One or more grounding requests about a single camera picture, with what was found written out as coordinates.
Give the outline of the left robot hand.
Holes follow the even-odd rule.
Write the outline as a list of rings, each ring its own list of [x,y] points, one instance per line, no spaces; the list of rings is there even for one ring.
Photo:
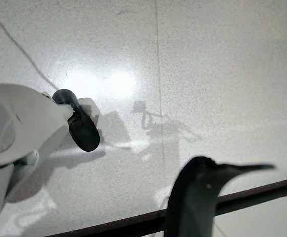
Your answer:
[[[178,174],[167,204],[164,236],[210,237],[218,196],[233,178],[271,164],[218,164],[211,158],[192,158]]]

